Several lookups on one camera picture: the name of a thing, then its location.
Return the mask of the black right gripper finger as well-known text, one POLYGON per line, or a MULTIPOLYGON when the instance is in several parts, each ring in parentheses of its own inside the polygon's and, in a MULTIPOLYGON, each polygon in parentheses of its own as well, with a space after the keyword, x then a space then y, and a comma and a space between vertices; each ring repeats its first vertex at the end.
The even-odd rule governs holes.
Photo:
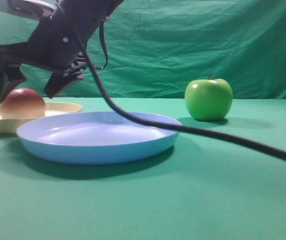
POLYGON ((74 83, 77 83, 84 79, 83 72, 76 72, 70 75, 62 75, 53 73, 44 87, 45 95, 52 99, 58 96, 63 90, 68 88, 74 83))

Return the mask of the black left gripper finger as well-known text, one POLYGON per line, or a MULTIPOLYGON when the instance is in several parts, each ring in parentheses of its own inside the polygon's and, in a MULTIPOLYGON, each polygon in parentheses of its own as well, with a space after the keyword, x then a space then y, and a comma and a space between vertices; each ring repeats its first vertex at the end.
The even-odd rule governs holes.
POLYGON ((20 69, 27 52, 26 42, 0 44, 0 103, 13 89, 27 81, 20 69))

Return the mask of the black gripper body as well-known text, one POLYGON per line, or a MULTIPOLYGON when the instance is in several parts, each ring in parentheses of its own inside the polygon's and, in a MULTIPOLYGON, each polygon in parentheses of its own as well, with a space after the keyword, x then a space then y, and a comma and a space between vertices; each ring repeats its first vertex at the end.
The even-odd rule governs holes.
POLYGON ((39 20, 26 41, 26 63, 65 76, 87 68, 86 47, 95 31, 108 58, 104 23, 120 4, 119 0, 56 1, 54 12, 39 20))

